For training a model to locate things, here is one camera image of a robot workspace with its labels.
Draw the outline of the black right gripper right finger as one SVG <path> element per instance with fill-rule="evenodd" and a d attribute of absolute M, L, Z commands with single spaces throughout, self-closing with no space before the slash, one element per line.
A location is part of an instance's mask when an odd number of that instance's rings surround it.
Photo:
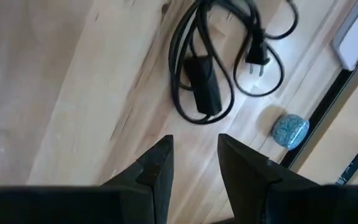
<path fill-rule="evenodd" d="M 358 224 L 358 185 L 321 185 L 228 134 L 218 159 L 235 224 Z"/>

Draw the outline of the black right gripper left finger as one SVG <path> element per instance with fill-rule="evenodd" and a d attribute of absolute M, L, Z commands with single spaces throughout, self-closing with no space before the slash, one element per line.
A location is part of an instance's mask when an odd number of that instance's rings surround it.
<path fill-rule="evenodd" d="M 101 185 L 0 186 L 0 224 L 166 224 L 173 173 L 166 135 Z"/>

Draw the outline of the blue patterned round tin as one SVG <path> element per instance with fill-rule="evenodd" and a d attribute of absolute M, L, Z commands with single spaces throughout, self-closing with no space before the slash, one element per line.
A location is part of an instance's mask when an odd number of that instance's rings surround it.
<path fill-rule="evenodd" d="M 309 128 L 307 119 L 296 114 L 284 114 L 277 119 L 270 134 L 278 145 L 292 151 L 304 140 Z"/>

